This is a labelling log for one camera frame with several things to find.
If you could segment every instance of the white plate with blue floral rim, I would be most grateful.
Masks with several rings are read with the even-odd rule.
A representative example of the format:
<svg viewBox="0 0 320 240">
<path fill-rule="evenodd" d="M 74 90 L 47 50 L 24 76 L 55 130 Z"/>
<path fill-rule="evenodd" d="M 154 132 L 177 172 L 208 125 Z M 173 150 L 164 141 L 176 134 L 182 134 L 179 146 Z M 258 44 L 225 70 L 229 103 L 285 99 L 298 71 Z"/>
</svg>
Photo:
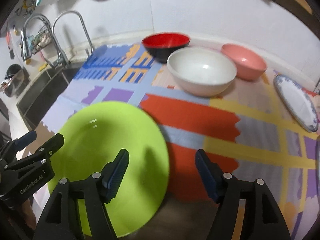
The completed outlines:
<svg viewBox="0 0 320 240">
<path fill-rule="evenodd" d="M 316 132 L 318 130 L 316 108 L 302 87 L 281 74 L 275 76 L 273 83 L 280 98 L 299 124 L 308 132 Z"/>
</svg>

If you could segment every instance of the wire basket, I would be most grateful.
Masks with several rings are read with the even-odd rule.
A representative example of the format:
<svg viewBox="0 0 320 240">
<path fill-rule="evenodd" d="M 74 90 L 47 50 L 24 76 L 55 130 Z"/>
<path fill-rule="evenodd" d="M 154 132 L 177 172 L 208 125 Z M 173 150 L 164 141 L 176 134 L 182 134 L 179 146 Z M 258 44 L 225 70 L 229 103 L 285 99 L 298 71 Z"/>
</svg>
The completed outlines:
<svg viewBox="0 0 320 240">
<path fill-rule="evenodd" d="M 43 26 L 38 34 L 31 41 L 31 52 L 32 54 L 38 53 L 41 49 L 45 48 L 52 42 L 47 26 Z"/>
</svg>

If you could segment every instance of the blue floral pattern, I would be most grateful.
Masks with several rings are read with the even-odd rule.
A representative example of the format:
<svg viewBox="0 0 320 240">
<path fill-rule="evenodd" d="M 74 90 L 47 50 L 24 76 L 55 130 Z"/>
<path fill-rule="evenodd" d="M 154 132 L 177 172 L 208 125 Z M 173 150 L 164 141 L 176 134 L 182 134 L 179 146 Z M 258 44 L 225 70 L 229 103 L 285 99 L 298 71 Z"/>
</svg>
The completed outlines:
<svg viewBox="0 0 320 240">
<path fill-rule="evenodd" d="M 300 90 L 303 93 L 305 99 L 310 103 L 309 107 L 311 108 L 311 112 L 315 115 L 315 117 L 313 119 L 313 125 L 307 125 L 302 119 L 300 119 L 297 116 L 297 113 L 294 112 L 294 110 L 290 107 L 290 104 L 283 97 L 283 91 L 282 91 L 282 88 L 281 88 L 280 84 L 283 83 L 284 81 L 292 83 L 298 90 Z M 292 80 L 288 76 L 285 76 L 285 75 L 282 75 L 282 74 L 276 75 L 276 77 L 274 78 L 274 85 L 275 85 L 275 88 L 276 88 L 279 96 L 281 97 L 282 101 L 286 104 L 286 106 L 289 109 L 290 113 L 296 118 L 296 120 L 301 124 L 301 126 L 304 129 L 306 129 L 307 131 L 316 132 L 318 130 L 318 118 L 317 118 L 316 108 L 313 105 L 309 95 L 302 89 L 302 86 L 300 86 L 295 80 Z"/>
</svg>

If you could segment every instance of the white bowl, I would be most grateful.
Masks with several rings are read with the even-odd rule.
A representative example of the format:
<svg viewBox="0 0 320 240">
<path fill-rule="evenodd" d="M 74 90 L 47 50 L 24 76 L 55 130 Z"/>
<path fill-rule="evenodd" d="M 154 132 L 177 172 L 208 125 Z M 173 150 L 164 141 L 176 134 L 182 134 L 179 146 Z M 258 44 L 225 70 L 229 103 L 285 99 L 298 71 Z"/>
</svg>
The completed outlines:
<svg viewBox="0 0 320 240">
<path fill-rule="evenodd" d="M 228 57 L 201 47 L 178 49 L 169 56 L 167 67 L 183 90 L 200 97 L 218 95 L 237 75 Z"/>
</svg>

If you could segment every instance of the pink bowl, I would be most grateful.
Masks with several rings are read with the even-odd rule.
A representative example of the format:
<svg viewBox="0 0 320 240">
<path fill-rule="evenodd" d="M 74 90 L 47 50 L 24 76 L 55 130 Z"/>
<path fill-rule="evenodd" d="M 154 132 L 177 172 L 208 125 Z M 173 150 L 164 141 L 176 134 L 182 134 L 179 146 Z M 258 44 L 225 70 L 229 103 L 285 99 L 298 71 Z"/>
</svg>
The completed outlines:
<svg viewBox="0 0 320 240">
<path fill-rule="evenodd" d="M 222 46 L 221 52 L 235 62 L 238 69 L 237 77 L 244 80 L 255 80 L 267 69 L 263 58 L 245 47 L 225 44 Z"/>
</svg>

